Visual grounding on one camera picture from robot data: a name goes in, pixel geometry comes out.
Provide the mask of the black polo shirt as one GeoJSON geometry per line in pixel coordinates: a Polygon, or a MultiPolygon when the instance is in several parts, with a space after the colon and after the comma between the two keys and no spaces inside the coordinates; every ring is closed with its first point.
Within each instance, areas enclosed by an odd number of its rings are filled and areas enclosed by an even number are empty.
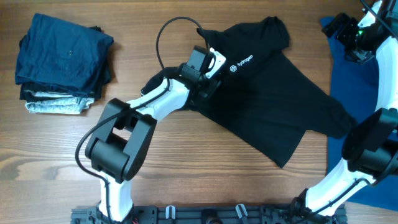
{"type": "Polygon", "coordinates": [[[340,139],[356,120],[343,105],[310,81],[283,53],[290,36],[277,17],[240,23],[223,31],[201,30],[226,57],[220,86],[196,111],[285,166],[306,131],[340,139]]]}

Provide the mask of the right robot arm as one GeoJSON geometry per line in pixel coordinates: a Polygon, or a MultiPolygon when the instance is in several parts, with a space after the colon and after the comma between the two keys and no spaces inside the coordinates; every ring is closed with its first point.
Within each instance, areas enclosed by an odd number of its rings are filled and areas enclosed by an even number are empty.
{"type": "Polygon", "coordinates": [[[335,212],[352,195],[397,175],[397,142],[389,138],[397,132],[397,1],[362,5],[366,14],[360,21],[339,14],[322,32],[338,39],[353,62],[377,60],[375,112],[349,132],[333,170],[280,214],[287,223],[339,223],[335,212]]]}

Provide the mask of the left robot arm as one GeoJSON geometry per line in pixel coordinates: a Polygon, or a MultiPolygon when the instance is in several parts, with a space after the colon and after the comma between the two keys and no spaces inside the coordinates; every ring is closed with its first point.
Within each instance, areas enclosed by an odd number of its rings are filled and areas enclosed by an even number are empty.
{"type": "Polygon", "coordinates": [[[220,82],[223,63],[200,71],[185,63],[162,69],[142,89],[142,96],[106,105],[83,141],[93,176],[101,182],[101,201],[88,212],[93,223],[133,223],[131,181],[142,167],[157,123],[194,100],[208,98],[220,82]]]}

